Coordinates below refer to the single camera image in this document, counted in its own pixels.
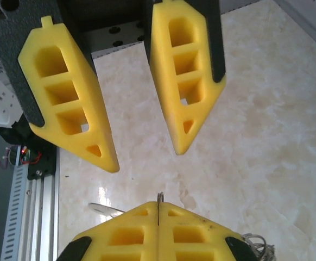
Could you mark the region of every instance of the beige marble surface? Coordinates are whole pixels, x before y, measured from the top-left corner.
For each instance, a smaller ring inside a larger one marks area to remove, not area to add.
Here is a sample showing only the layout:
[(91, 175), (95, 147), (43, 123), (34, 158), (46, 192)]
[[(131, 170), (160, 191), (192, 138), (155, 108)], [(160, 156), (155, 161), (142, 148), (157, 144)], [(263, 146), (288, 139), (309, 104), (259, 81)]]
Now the beige marble surface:
[(102, 217), (156, 199), (239, 233), (278, 260), (316, 260), (316, 43), (273, 1), (222, 16), (227, 86), (176, 156), (143, 45), (95, 60), (119, 173), (61, 151), (59, 252)]

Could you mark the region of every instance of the marble floor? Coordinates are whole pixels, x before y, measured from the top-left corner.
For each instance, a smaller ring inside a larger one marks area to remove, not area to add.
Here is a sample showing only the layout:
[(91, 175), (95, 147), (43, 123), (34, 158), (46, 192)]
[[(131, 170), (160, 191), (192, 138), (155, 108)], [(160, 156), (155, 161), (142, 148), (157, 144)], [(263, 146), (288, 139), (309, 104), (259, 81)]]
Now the marble floor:
[(272, 0), (222, 16), (227, 86), (176, 156), (142, 44), (94, 61), (121, 170), (61, 150), (59, 252), (104, 218), (87, 205), (184, 207), (316, 260), (316, 43)]

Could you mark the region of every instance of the mounting hole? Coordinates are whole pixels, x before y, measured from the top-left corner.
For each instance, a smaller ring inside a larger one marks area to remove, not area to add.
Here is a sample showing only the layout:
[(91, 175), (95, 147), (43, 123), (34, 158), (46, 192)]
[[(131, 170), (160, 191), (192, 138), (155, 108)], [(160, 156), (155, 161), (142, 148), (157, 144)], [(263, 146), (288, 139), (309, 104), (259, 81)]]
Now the mounting hole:
[(142, 28), (142, 27), (143, 27), (143, 22), (142, 22), (142, 21), (139, 21), (139, 22), (136, 24), (136, 27), (137, 27), (137, 28)]
[(115, 46), (115, 47), (118, 47), (118, 46), (121, 46), (123, 44), (123, 41), (115, 41), (115, 42), (113, 42), (113, 46)]
[(1, 0), (1, 7), (8, 12), (12, 12), (19, 7), (19, 0)]
[(110, 34), (118, 34), (120, 31), (121, 31), (121, 28), (118, 26), (114, 26), (109, 29)]

